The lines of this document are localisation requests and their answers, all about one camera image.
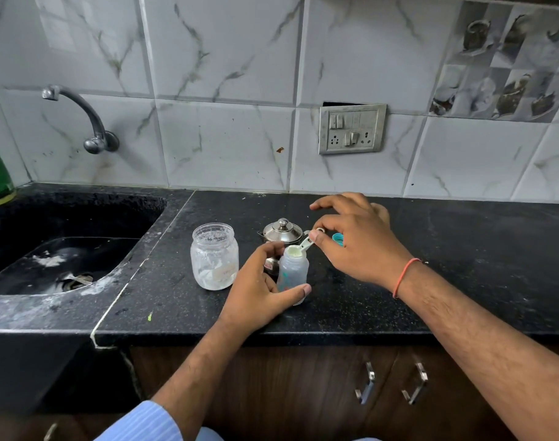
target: faucet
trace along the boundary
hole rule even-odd
[[[41,94],[43,99],[47,100],[59,100],[59,95],[64,95],[77,103],[82,110],[86,112],[90,118],[90,122],[92,122],[92,128],[94,129],[94,137],[84,141],[84,148],[88,153],[97,155],[103,150],[107,150],[108,152],[115,152],[118,150],[120,141],[116,137],[116,134],[104,129],[104,124],[102,124],[102,120],[98,116],[98,113],[96,113],[92,105],[87,103],[78,93],[61,85],[49,85],[47,88],[43,89]]]

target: plastic jar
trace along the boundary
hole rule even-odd
[[[306,251],[300,246],[288,246],[285,248],[282,258],[279,259],[278,291],[283,292],[295,286],[306,283],[308,267],[310,263],[306,259]]]
[[[210,291],[232,285],[239,271],[239,246],[228,224],[208,223],[192,233],[192,272],[198,284]]]

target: orange thread bracelet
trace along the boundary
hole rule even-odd
[[[408,263],[406,263],[406,266],[404,266],[404,269],[402,270],[402,273],[400,274],[400,278],[398,279],[398,282],[396,283],[396,287],[393,290],[393,298],[396,298],[396,294],[398,294],[398,288],[400,288],[400,283],[402,282],[402,279],[404,278],[404,275],[406,274],[406,271],[408,270],[408,267],[413,264],[414,262],[419,262],[421,261],[421,259],[419,258],[413,258],[412,260],[410,260]]]

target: hand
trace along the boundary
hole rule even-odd
[[[361,193],[325,196],[310,205],[312,210],[328,207],[339,215],[320,218],[310,232],[310,239],[338,270],[393,291],[412,255],[390,230],[388,210],[379,204],[370,204]],[[341,232],[343,247],[316,228]]]
[[[247,337],[310,294],[309,284],[279,293],[275,281],[263,273],[265,259],[282,253],[282,242],[266,243],[254,251],[237,274],[218,318],[220,322]]]

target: sink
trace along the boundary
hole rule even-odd
[[[66,292],[109,274],[166,207],[134,194],[39,193],[0,207],[0,295]]]

